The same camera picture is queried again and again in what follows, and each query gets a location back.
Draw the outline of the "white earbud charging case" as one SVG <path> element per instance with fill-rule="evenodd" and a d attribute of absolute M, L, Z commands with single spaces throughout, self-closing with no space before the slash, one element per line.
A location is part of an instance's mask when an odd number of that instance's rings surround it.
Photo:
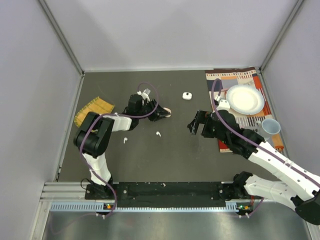
<path fill-rule="evenodd" d="M 182 94 L 182 98 L 183 98 L 184 100 L 187 100 L 187 101 L 191 100 L 192 97 L 193 97 L 193 95 L 192 95 L 190 92 L 184 92 L 184 93 Z"/>

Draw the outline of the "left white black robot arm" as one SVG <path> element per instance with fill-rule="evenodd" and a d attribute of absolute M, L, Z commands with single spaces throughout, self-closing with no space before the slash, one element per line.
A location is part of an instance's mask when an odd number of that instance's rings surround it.
<path fill-rule="evenodd" d="M 169 108 L 161 107 L 156 99 L 150 99 L 146 93 L 131 95 L 121 114 L 98 114 L 93 111 L 87 113 L 73 139 L 73 144 L 90 171 L 85 199 L 113 198 L 113 179 L 105 156 L 113 132 L 131 131 L 139 124 L 140 119 L 147 118 L 155 122 L 171 115 Z"/>

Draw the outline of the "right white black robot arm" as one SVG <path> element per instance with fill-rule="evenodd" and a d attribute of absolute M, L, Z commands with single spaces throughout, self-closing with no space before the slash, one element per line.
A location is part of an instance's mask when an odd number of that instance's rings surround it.
<path fill-rule="evenodd" d="M 203 125 L 202 136 L 216 138 L 234 154 L 264 168 L 278 178 L 278 182 L 265 180 L 246 173 L 244 180 L 233 185 L 239 198 L 247 195 L 273 200 L 294 210 L 303 220 L 320 224 L 320 177 L 282 155 L 269 142 L 251 129 L 241 128 L 227 110 L 197 111 L 187 128 L 196 135 Z"/>

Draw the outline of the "pink earbud charging case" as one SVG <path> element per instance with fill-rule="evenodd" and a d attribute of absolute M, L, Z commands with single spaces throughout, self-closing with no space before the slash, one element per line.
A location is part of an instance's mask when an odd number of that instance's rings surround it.
<path fill-rule="evenodd" d="M 165 111 L 167 111 L 167 114 L 166 114 L 166 118 L 170 118 L 171 116 L 172 116 L 172 111 L 169 109 L 169 108 L 167 108 L 167 107 L 164 107 L 163 108 Z"/>

